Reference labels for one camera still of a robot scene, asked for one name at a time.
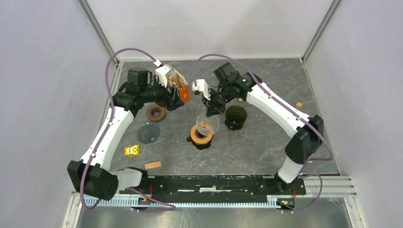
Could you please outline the clear glass dripper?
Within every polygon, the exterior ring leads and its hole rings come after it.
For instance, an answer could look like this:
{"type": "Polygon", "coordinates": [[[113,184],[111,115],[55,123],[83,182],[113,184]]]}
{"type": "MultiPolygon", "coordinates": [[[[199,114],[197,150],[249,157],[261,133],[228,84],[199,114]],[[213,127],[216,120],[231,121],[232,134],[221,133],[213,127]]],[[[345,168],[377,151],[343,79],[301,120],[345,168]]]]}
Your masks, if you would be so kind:
{"type": "Polygon", "coordinates": [[[196,119],[197,131],[203,136],[213,136],[220,127],[218,116],[207,117],[206,113],[201,113],[196,119]]]}

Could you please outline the orange coffee filter box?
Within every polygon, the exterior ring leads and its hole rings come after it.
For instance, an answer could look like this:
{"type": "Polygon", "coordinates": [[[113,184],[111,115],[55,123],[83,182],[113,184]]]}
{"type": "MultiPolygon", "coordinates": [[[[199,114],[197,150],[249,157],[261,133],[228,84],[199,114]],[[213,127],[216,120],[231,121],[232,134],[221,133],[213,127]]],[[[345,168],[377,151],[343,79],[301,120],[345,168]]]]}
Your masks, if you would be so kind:
{"type": "Polygon", "coordinates": [[[186,103],[190,100],[189,84],[185,77],[173,68],[173,74],[168,77],[168,85],[172,87],[176,85],[179,88],[179,96],[186,103]]]}

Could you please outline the brown glass dripper cup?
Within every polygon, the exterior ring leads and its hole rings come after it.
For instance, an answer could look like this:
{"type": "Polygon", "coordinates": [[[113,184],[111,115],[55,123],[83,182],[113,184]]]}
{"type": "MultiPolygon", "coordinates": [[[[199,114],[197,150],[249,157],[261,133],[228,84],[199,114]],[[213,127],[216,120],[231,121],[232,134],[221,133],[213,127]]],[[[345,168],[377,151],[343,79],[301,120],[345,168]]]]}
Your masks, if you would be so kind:
{"type": "Polygon", "coordinates": [[[187,142],[192,143],[197,149],[203,150],[211,147],[213,136],[199,137],[198,135],[191,135],[187,137],[186,140],[187,142]]]}

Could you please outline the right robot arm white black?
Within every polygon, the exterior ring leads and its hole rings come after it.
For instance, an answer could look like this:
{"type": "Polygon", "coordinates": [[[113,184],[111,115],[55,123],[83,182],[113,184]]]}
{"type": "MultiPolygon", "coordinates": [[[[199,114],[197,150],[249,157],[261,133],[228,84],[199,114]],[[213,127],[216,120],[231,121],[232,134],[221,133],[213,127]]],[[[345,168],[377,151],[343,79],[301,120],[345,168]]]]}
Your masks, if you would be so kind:
{"type": "Polygon", "coordinates": [[[322,145],[323,119],[293,108],[272,92],[260,77],[250,73],[241,75],[229,62],[214,70],[214,74],[219,80],[217,89],[210,88],[209,94],[203,97],[208,116],[224,113],[227,103],[240,98],[263,111],[290,137],[285,147],[286,159],[274,181],[277,192],[288,193],[304,164],[322,145]]]}

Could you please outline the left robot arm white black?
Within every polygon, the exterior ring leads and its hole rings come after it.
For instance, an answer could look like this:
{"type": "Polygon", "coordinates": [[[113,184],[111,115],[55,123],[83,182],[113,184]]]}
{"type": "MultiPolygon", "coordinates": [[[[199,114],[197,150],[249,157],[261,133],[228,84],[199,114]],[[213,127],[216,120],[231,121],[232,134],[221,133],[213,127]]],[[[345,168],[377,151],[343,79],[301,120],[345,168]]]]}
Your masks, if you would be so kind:
{"type": "Polygon", "coordinates": [[[184,106],[180,89],[186,87],[182,74],[169,65],[158,67],[154,73],[133,67],[112,96],[108,117],[90,148],[78,161],[70,161],[67,172],[76,192],[101,200],[110,200],[118,191],[132,187],[137,193],[149,189],[147,172],[126,168],[110,172],[116,148],[138,111],[147,103],[155,103],[167,111],[184,106]]]}

